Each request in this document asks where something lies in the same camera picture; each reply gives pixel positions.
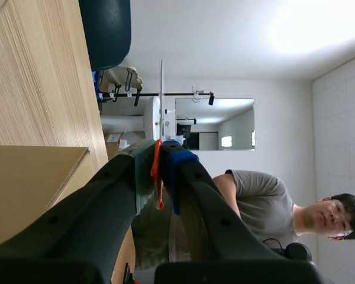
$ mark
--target black chair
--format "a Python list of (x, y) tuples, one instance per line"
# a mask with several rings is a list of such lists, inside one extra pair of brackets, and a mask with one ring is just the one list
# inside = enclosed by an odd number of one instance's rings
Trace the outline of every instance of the black chair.
[(92, 71), (119, 65), (131, 43), (130, 0), (79, 0)]

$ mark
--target man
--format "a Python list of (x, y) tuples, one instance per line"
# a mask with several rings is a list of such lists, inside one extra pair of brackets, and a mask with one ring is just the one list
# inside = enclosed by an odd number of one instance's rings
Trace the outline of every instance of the man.
[[(293, 203), (286, 186), (276, 176), (228, 170), (213, 179), (217, 188), (245, 225), (267, 246), (283, 247), (304, 234), (325, 235), (331, 240), (355, 240), (355, 196), (322, 198), (309, 207)], [(146, 205), (132, 223), (136, 267), (148, 269), (163, 262), (189, 260), (188, 244), (167, 195), (157, 211)]]

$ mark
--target tiled wall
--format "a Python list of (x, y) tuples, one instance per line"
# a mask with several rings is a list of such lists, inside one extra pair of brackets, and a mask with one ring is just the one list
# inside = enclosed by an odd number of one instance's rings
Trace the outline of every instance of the tiled wall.
[[(355, 195), (355, 59), (312, 84), (317, 199)], [(318, 238), (324, 275), (355, 284), (355, 241)]]

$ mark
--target metal rod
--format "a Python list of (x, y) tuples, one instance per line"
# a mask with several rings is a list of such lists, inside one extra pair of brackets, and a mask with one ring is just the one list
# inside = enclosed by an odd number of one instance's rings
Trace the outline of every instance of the metal rod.
[(160, 61), (160, 125), (159, 125), (159, 139), (162, 139), (164, 136), (164, 105), (163, 105), (163, 59)]
[[(97, 94), (101, 93), (104, 98), (110, 98), (111, 93), (108, 92), (97, 92)], [(127, 93), (112, 93), (117, 98), (127, 98)], [(140, 93), (139, 96), (159, 96), (158, 93)], [(193, 96), (194, 93), (164, 93), (164, 96)], [(211, 96), (213, 93), (201, 93), (200, 96)]]

